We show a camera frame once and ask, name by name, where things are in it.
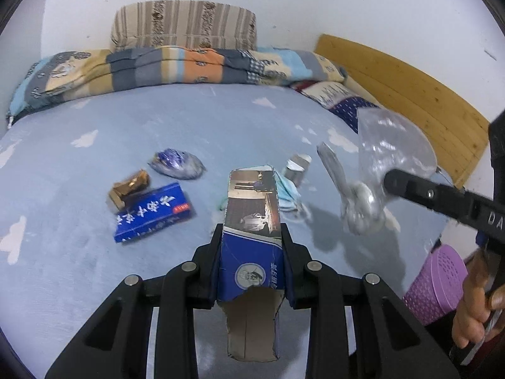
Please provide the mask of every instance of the finger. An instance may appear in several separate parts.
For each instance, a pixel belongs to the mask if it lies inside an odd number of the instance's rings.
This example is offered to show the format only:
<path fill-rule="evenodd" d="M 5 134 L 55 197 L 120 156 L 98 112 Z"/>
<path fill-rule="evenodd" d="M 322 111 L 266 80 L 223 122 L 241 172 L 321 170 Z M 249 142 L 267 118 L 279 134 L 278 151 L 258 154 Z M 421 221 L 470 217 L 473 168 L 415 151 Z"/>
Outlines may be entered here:
<path fill-rule="evenodd" d="M 489 307 L 493 310 L 505 309 L 505 285 L 500 286 L 493 292 L 489 301 Z"/>
<path fill-rule="evenodd" d="M 494 328 L 489 331 L 486 337 L 486 342 L 496 338 L 505 329 L 505 313 L 502 313 Z"/>
<path fill-rule="evenodd" d="M 456 318 L 457 318 L 457 315 L 454 316 L 454 320 L 453 320 L 453 332 L 452 332 L 453 341 L 458 348 L 464 349 L 468 346 L 469 341 L 468 341 L 468 339 L 466 339 L 463 336 L 461 329 L 460 329 L 460 324 L 458 323 Z"/>
<path fill-rule="evenodd" d="M 489 270 L 487 269 L 486 261 L 482 252 L 478 250 L 472 260 L 469 269 L 468 277 L 472 280 L 475 286 L 484 288 L 489 280 Z"/>
<path fill-rule="evenodd" d="M 486 292 L 484 292 L 484 288 L 475 286 L 469 277 L 463 281 L 463 300 L 472 318 L 481 323 L 488 320 L 491 311 L 486 307 Z"/>
<path fill-rule="evenodd" d="M 466 339 L 478 343 L 484 338 L 484 325 L 469 315 L 463 301 L 460 301 L 456 309 L 456 320 L 459 323 L 461 333 Z"/>

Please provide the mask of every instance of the cardboard box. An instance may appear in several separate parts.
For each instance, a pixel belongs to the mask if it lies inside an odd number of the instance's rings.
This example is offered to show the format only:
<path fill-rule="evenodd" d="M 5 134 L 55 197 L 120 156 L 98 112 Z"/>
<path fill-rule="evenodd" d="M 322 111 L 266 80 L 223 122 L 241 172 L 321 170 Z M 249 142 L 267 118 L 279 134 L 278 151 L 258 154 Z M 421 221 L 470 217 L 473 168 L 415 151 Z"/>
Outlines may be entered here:
<path fill-rule="evenodd" d="M 277 313 L 283 299 L 284 262 L 274 171 L 272 167 L 232 171 L 218 283 L 232 358 L 258 362 L 279 358 Z"/>
<path fill-rule="evenodd" d="M 138 238 L 190 216 L 191 207 L 179 183 L 174 182 L 142 194 L 132 208 L 118 213 L 114 240 Z"/>

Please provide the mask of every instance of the wooden headboard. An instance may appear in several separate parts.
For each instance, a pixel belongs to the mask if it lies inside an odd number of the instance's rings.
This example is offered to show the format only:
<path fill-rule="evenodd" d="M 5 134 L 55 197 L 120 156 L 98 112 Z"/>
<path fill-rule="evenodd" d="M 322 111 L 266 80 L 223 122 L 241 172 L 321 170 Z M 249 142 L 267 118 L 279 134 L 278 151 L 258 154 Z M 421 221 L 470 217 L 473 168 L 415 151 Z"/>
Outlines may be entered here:
<path fill-rule="evenodd" d="M 424 72 L 362 44 L 322 34 L 316 53 L 345 67 L 386 108 L 428 137 L 438 164 L 464 185 L 488 143 L 489 122 L 463 98 Z"/>

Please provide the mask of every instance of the purple plastic container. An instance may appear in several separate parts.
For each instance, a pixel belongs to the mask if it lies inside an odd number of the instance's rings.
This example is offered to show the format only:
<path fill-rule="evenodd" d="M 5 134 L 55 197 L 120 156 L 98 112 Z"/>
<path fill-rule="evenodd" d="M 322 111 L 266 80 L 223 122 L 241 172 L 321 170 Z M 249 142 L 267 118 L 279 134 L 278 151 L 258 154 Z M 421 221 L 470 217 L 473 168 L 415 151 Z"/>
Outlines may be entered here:
<path fill-rule="evenodd" d="M 423 325 L 454 310 L 463 296 L 466 266 L 449 245 L 432 253 L 403 301 Z"/>

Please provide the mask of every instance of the pillow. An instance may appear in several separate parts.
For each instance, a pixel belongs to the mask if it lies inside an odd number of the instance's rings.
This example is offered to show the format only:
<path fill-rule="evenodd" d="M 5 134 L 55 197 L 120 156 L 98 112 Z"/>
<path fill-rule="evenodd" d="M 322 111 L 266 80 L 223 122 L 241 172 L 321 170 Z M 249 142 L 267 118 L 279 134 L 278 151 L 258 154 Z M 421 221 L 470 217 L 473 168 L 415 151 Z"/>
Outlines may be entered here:
<path fill-rule="evenodd" d="M 144 1 L 116 12 L 110 39 L 112 52 L 161 45 L 256 50 L 256 16 L 210 1 Z"/>
<path fill-rule="evenodd" d="M 382 104 L 377 101 L 372 94 L 370 94 L 367 90 L 365 90 L 361 85 L 358 84 L 356 80 L 348 75 L 345 79 L 344 85 L 349 88 L 352 92 L 355 92 L 360 97 L 364 98 L 368 102 L 373 102 L 375 105 L 378 105 L 380 108 L 383 108 Z"/>
<path fill-rule="evenodd" d="M 319 102 L 330 112 L 341 118 L 355 133 L 358 133 L 358 108 L 374 107 L 348 87 L 334 81 L 304 81 L 291 86 L 296 91 Z"/>

